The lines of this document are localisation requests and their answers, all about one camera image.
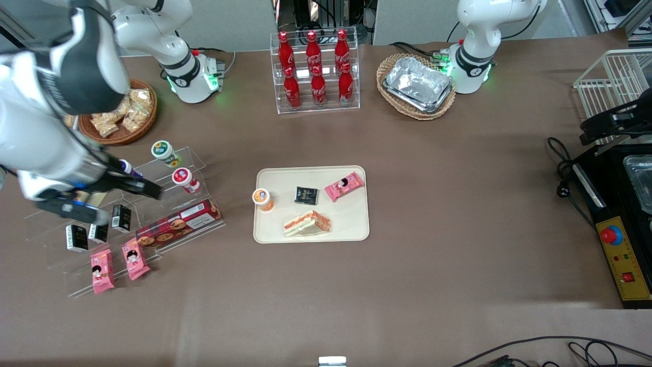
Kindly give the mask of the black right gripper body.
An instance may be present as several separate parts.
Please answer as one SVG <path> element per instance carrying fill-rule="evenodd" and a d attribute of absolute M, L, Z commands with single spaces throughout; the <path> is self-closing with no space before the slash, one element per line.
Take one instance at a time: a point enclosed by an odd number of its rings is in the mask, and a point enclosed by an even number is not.
<path fill-rule="evenodd" d="M 76 190 L 111 191 L 123 176 L 120 163 L 96 150 L 35 151 L 18 155 L 18 182 L 25 198 L 38 202 Z"/>

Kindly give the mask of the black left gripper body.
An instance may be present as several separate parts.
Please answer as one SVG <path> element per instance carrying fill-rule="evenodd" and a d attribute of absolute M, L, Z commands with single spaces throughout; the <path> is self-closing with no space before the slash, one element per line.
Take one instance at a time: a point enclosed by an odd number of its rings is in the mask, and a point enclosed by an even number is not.
<path fill-rule="evenodd" d="M 651 101 L 639 98 L 632 106 L 622 106 L 611 114 L 613 132 L 616 135 L 640 137 L 651 133 Z"/>

